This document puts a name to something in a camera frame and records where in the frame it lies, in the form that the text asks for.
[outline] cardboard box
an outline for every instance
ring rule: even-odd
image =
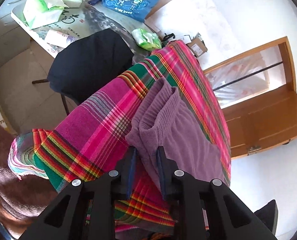
[[[188,43],[187,46],[191,49],[196,57],[200,57],[205,52],[207,52],[207,47],[204,44],[204,41],[201,35],[198,33],[192,42]]]

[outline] white wall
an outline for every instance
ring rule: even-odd
[[[297,8],[291,0],[213,0],[244,51],[288,36],[297,80]]]
[[[297,8],[291,0],[213,0],[246,51],[288,36],[297,80]],[[297,139],[289,145],[232,161],[231,189],[256,211],[276,199],[276,235],[297,230]]]

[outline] chair leg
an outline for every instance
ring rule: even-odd
[[[34,80],[32,81],[32,84],[40,84],[40,83],[47,83],[47,79],[40,79],[40,80]]]
[[[69,115],[69,109],[67,107],[67,102],[66,102],[66,98],[64,95],[61,94],[61,98],[62,98],[62,101],[63,101],[63,105],[64,105],[64,108],[65,108],[65,112],[67,115]]]

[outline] plaid blanket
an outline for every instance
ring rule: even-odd
[[[230,183],[228,128],[210,84],[188,47],[169,43],[134,65],[78,106],[35,147],[34,160],[60,192],[73,179],[94,180],[113,169],[128,144],[131,119],[153,83],[164,76],[177,86],[206,138],[221,151],[225,183]],[[115,203],[116,230],[144,228],[172,233],[175,221],[141,161],[137,160],[129,201]]]

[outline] table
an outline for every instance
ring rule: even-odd
[[[94,6],[83,1],[79,8],[65,8],[59,21],[31,30],[23,15],[24,4],[16,6],[11,17],[52,57],[64,48],[50,45],[44,41],[49,30],[60,31],[75,38],[85,38],[93,33],[111,28],[118,33],[134,53],[133,64],[148,57],[150,52],[140,48],[132,37],[134,29],[151,30],[141,22],[114,12],[98,3]]]

